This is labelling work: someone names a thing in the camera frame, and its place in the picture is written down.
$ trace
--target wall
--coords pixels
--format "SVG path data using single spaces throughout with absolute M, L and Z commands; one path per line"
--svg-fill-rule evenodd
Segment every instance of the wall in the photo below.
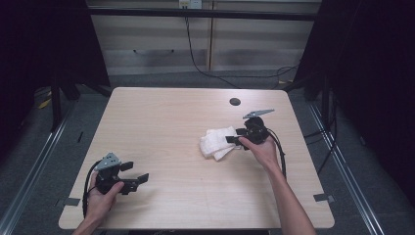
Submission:
M 178 1 L 90 0 L 89 6 L 178 8 Z M 316 1 L 204 1 L 203 9 L 316 13 Z M 185 20 L 92 16 L 114 74 L 194 71 Z M 189 19 L 195 63 L 201 70 L 275 70 L 299 63 L 310 22 Z

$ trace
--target person's left hand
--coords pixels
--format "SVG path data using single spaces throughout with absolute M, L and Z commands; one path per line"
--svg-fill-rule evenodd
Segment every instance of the person's left hand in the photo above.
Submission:
M 118 182 L 106 195 L 103 195 L 95 188 L 97 174 L 97 172 L 94 172 L 91 176 L 91 183 L 88 189 L 88 210 L 85 219 L 91 219 L 93 223 L 101 224 L 111 210 L 111 207 L 115 204 L 116 194 L 121 191 L 124 183 Z

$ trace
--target wooden table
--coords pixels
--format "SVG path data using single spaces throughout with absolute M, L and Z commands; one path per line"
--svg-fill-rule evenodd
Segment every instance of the wooden table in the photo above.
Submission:
M 241 105 L 233 106 L 230 99 Z M 268 229 L 280 227 L 265 171 L 251 151 L 233 150 L 221 161 L 206 160 L 199 141 L 208 129 L 244 127 L 242 116 L 262 116 L 286 153 L 288 182 L 316 228 L 334 225 L 300 127 L 284 91 L 117 88 L 103 114 L 70 193 L 82 198 L 88 169 L 107 153 L 134 168 L 120 173 L 149 181 L 127 196 L 118 195 L 103 228 L 111 229 Z M 59 225 L 73 229 L 82 206 L 66 206 Z

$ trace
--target white towel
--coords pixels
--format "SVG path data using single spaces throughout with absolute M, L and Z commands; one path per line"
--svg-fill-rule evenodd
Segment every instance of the white towel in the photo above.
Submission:
M 226 142 L 226 136 L 236 136 L 236 130 L 233 126 L 207 131 L 207 135 L 201 138 L 200 143 L 205 158 L 214 156 L 219 161 L 235 148 L 235 144 Z

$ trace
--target electrical outlet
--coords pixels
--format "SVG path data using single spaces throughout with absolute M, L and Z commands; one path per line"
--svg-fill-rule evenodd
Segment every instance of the electrical outlet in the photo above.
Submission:
M 190 9 L 190 0 L 179 0 L 179 9 Z
M 202 0 L 190 0 L 191 9 L 202 9 Z

